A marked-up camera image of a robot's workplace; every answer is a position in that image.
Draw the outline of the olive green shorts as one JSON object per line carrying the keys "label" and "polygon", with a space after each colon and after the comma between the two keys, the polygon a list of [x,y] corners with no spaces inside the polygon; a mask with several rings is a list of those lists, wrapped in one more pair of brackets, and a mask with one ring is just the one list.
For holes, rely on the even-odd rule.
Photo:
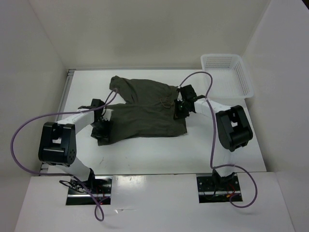
{"label": "olive green shorts", "polygon": [[108,105],[112,110],[108,138],[92,130],[98,145],[110,145],[137,137],[177,137],[187,133],[185,119],[174,119],[176,86],[148,79],[111,78],[111,90],[117,89],[125,103]]}

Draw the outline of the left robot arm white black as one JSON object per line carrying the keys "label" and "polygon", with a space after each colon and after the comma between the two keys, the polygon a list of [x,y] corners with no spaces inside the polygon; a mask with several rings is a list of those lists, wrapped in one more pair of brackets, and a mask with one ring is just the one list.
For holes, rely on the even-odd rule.
{"label": "left robot arm white black", "polygon": [[113,110],[104,105],[102,100],[93,99],[89,106],[80,106],[78,113],[57,122],[46,122],[42,128],[39,160],[75,176],[68,185],[75,191],[91,193],[102,185],[94,171],[77,158],[76,135],[90,125],[93,138],[110,140]]}

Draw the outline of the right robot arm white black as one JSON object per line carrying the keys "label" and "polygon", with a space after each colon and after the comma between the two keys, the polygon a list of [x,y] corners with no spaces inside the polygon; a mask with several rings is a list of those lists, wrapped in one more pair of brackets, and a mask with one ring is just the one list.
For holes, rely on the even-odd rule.
{"label": "right robot arm white black", "polygon": [[198,113],[212,120],[213,139],[210,167],[212,186],[223,190],[235,175],[231,154],[245,147],[253,138],[253,131],[244,109],[240,105],[227,106],[197,95],[191,85],[178,87],[175,100],[174,119],[183,119],[190,113]]}

